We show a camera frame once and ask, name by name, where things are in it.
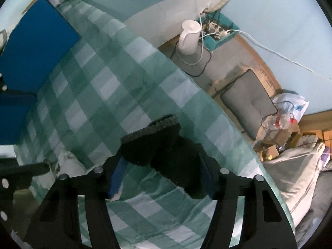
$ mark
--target power strip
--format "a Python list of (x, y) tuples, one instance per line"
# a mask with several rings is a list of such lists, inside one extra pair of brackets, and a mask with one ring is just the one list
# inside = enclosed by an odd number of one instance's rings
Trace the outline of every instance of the power strip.
[(228, 33), (221, 26), (216, 24), (215, 22), (210, 22), (208, 26), (208, 33), (214, 33), (215, 38), (220, 40), (222, 37), (226, 36)]

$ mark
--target black bracket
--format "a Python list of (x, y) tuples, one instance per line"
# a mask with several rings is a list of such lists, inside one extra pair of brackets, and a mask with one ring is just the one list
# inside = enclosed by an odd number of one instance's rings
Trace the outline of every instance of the black bracket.
[[(239, 196), (245, 197), (243, 226), (240, 243), (232, 248), (297, 248), (286, 215), (263, 176), (236, 176), (228, 169), (220, 169), (201, 145), (197, 150), (203, 186), (212, 199), (218, 200), (201, 249), (229, 248)], [(87, 249), (81, 241), (77, 208), (77, 195), (84, 195), (92, 248), (120, 249), (105, 203), (110, 177), (120, 157), (117, 154), (108, 158), (103, 167), (84, 176), (59, 176), (33, 216), (25, 241), (34, 249)]]

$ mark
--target white plastic bag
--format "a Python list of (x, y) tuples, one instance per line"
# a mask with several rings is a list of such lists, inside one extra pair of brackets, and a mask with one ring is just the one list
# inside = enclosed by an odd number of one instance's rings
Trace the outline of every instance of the white plastic bag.
[(309, 105), (309, 102), (303, 96), (289, 93), (276, 95), (272, 102), (283, 114), (293, 114), (297, 122), (301, 120)]
[(82, 163), (77, 160), (75, 155), (67, 151), (60, 152), (55, 169), (59, 169), (59, 172), (56, 174), (57, 177), (64, 173), (68, 174), (69, 177), (82, 176), (86, 174), (86, 168), (82, 165)]

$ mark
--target teal box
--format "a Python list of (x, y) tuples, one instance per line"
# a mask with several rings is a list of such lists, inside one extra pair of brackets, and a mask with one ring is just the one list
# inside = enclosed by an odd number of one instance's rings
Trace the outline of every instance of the teal box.
[[(210, 18), (211, 21), (215, 20), (215, 13), (208, 13), (205, 17), (202, 17), (202, 23), (206, 20)], [(229, 29), (235, 29), (235, 30), (239, 30), (240, 28), (235, 25), (229, 18), (227, 18), (225, 15), (223, 14), (219, 14), (218, 13), (218, 19), (219, 19), (219, 23), (222, 25), (225, 25), (227, 27), (229, 27)], [(222, 39), (220, 40), (215, 40), (213, 37), (211, 36), (206, 36), (204, 37), (204, 46), (209, 50), (209, 51), (214, 51), (217, 47), (221, 46), (222, 44), (226, 43), (227, 41), (231, 40), (235, 35), (237, 34), (237, 32), (232, 32), (227, 36), (224, 36)]]

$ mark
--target checkered blanket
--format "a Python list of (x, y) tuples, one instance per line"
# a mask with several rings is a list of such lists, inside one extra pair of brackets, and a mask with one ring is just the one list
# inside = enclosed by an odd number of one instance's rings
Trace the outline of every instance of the checkered blanket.
[[(261, 174), (290, 213), (252, 148), (222, 109), (169, 59), (106, 13), (80, 0), (59, 11), (81, 40), (54, 68), (30, 110), (16, 154), (21, 164), (56, 160), (71, 151), (90, 168), (115, 154), (120, 138), (166, 114), (176, 114), (180, 134), (201, 143), (235, 174)], [(41, 202), (52, 179), (35, 177), (31, 191)], [(239, 241), (243, 199), (231, 246)], [(119, 201), (107, 204), (122, 248), (199, 248), (215, 201), (191, 199), (150, 167), (129, 165)], [(90, 245), (84, 200), (79, 200), (81, 234)]]

